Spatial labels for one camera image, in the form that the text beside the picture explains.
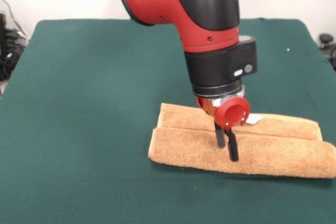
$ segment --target red cylindrical part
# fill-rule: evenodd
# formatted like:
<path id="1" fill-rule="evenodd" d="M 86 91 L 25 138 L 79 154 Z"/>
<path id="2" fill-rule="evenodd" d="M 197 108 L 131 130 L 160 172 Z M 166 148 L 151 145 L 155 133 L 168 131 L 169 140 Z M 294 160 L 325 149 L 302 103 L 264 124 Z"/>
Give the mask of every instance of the red cylindrical part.
<path id="1" fill-rule="evenodd" d="M 244 97 L 231 97 L 220 106 L 213 106 L 211 100 L 196 97 L 198 105 L 224 129 L 244 124 L 250 114 L 250 105 Z"/>

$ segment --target tan towel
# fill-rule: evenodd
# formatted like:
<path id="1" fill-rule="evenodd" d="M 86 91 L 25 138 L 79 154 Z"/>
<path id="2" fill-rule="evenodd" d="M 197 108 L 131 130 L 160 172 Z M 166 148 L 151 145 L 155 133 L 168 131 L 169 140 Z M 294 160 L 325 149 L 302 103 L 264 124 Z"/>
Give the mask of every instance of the tan towel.
<path id="1" fill-rule="evenodd" d="M 199 108 L 162 104 L 149 158 L 161 164 L 224 173 L 304 178 L 336 177 L 336 148 L 322 140 L 317 122 L 262 114 L 255 125 L 233 128 L 239 162 L 218 148 L 213 119 Z"/>

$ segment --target button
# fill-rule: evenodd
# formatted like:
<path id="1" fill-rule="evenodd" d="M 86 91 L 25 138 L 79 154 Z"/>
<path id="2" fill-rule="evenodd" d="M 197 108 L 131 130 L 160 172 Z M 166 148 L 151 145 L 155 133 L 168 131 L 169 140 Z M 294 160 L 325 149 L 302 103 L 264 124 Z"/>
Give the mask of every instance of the button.
<path id="1" fill-rule="evenodd" d="M 252 71 L 252 69 L 253 69 L 252 65 L 250 65 L 250 64 L 246 65 L 245 72 L 250 73 Z"/>
<path id="2" fill-rule="evenodd" d="M 239 69 L 236 72 L 234 72 L 234 76 L 240 76 L 242 73 L 243 73 L 243 70 Z"/>

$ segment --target white label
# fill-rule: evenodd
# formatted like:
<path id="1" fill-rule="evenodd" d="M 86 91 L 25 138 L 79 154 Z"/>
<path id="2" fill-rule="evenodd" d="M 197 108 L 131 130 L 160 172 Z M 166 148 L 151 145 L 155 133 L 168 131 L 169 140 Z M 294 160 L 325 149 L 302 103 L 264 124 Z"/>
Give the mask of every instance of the white label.
<path id="1" fill-rule="evenodd" d="M 243 70 L 239 69 L 234 73 L 234 76 L 240 76 L 242 73 L 243 73 Z"/>
<path id="2" fill-rule="evenodd" d="M 250 114 L 246 120 L 246 123 L 248 124 L 256 124 L 260 120 L 262 120 L 263 117 L 261 115 L 256 115 L 256 114 Z"/>

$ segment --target towel fold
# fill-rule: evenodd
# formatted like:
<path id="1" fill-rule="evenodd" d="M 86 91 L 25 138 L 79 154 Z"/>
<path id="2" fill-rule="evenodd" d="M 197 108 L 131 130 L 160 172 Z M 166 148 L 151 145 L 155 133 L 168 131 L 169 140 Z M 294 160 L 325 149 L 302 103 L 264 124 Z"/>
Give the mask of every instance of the towel fold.
<path id="1" fill-rule="evenodd" d="M 304 178 L 336 177 L 336 148 L 322 140 L 317 122 L 260 114 L 255 125 L 233 128 L 239 162 L 218 148 L 212 117 L 199 108 L 162 104 L 149 158 L 166 165 L 223 173 Z"/>

